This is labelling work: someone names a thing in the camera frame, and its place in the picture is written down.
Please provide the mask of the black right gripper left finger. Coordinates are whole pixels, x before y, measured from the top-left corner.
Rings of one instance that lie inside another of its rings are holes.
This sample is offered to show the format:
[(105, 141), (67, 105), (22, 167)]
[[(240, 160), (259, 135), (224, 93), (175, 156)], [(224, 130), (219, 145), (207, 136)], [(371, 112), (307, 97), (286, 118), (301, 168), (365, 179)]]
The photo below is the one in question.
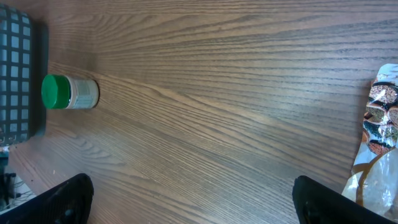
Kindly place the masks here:
[(1, 215), (1, 224), (86, 224), (94, 188), (80, 173)]

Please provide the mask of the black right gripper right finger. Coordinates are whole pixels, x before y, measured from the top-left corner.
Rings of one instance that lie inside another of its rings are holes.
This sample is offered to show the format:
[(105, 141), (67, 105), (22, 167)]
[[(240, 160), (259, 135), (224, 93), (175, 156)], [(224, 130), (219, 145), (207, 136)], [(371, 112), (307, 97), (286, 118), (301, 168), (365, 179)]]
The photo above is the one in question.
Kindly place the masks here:
[(394, 224), (305, 175), (295, 179), (292, 199), (300, 224)]

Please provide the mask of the beige snack pouch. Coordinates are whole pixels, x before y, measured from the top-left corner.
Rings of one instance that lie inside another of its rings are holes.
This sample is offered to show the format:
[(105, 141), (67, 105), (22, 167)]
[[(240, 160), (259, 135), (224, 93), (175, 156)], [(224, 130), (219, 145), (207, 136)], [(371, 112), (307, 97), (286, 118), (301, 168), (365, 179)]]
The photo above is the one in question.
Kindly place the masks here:
[(358, 153), (342, 195), (397, 222), (397, 65), (383, 65), (371, 84)]

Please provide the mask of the green lidded jar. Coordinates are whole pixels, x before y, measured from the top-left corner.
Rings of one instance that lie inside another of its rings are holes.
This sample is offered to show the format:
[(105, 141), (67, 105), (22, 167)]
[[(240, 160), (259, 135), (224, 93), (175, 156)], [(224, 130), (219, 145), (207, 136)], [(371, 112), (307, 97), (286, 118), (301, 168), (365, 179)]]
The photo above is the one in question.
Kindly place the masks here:
[(46, 75), (42, 81), (41, 97), (50, 110), (80, 110), (94, 108), (100, 91), (94, 80), (65, 75)]

